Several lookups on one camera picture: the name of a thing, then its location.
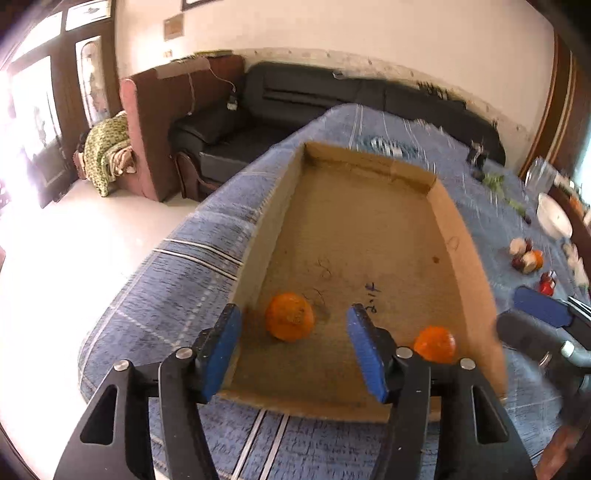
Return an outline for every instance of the green vegetable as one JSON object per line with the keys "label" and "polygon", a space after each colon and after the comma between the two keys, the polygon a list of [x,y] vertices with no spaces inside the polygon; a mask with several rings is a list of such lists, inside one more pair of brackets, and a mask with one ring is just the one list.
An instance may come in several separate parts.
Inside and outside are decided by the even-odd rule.
{"label": "green vegetable", "polygon": [[505,197],[505,192],[503,190],[503,182],[505,181],[504,175],[494,175],[491,173],[487,173],[482,180],[482,183],[490,188],[490,190],[496,194],[501,200],[504,200],[509,204],[510,207],[514,208],[517,214],[520,217],[525,218],[527,216],[525,212],[525,206],[517,202],[514,199],[508,199]]}

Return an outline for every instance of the table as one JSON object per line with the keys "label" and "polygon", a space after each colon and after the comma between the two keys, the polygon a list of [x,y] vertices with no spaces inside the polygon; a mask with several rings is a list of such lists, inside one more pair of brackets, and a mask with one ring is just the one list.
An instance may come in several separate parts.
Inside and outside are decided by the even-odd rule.
{"label": "table", "polygon": [[[499,313],[510,307],[515,287],[534,285],[538,278],[524,277],[510,267],[507,248],[517,236],[531,237],[544,252],[544,268],[556,270],[556,296],[574,295],[588,301],[575,287],[559,244],[541,230],[533,205],[515,175],[490,161],[485,165],[486,171],[505,175],[509,197],[527,204],[531,226],[471,178],[465,162],[467,146],[420,121],[409,122],[360,105],[340,105],[271,148],[227,182],[144,261],[80,350],[80,390],[84,397],[90,398],[115,360],[128,358],[136,365],[161,361],[172,350],[192,343],[199,331],[214,324],[226,304],[232,280],[163,251],[216,261],[178,242],[191,240],[241,259],[266,197],[302,142],[365,148],[376,137],[397,142],[404,147],[407,162],[439,176],[472,234]],[[233,275],[238,272],[229,262],[216,265]],[[560,399],[542,382],[536,365],[509,349],[505,356],[506,409],[535,460],[558,426]],[[157,401],[150,409],[155,465],[165,473]],[[235,473],[248,480],[366,479],[384,432],[380,424],[292,418],[217,397],[200,406],[199,411],[222,478]],[[435,423],[428,428],[423,478],[433,476],[437,428]]]}

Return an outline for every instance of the white bowl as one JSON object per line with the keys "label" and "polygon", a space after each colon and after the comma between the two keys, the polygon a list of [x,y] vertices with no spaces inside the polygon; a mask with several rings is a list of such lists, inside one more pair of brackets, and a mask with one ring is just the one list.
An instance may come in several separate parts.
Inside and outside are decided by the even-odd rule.
{"label": "white bowl", "polygon": [[569,217],[560,205],[545,193],[538,196],[538,220],[544,232],[555,240],[570,238],[573,234]]}

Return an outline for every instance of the cardboard box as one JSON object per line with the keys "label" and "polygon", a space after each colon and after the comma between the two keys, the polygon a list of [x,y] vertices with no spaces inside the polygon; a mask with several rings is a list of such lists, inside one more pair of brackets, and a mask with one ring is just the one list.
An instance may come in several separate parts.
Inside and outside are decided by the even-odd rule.
{"label": "cardboard box", "polygon": [[[295,343],[265,331],[265,309],[286,291],[304,295],[316,317],[312,334]],[[428,325],[449,328],[457,357],[474,359],[505,393],[478,253],[445,187],[421,168],[302,146],[267,201],[229,301],[243,312],[243,333],[226,398],[296,416],[386,421],[389,406],[367,392],[346,332],[353,303],[368,306],[399,346],[412,346]]]}

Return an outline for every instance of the brown armchair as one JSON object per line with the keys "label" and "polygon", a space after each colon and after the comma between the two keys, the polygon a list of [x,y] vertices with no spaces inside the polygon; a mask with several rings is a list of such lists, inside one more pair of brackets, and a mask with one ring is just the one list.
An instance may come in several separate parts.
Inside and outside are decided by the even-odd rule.
{"label": "brown armchair", "polygon": [[[244,60],[240,56],[209,60],[220,79],[237,84],[244,75]],[[216,78],[212,71],[158,78],[157,69],[149,69],[121,80],[119,94],[127,111],[137,172],[118,177],[120,188],[158,202],[179,191],[176,166],[170,158],[168,129],[191,110],[198,111],[229,96],[231,85]]]}

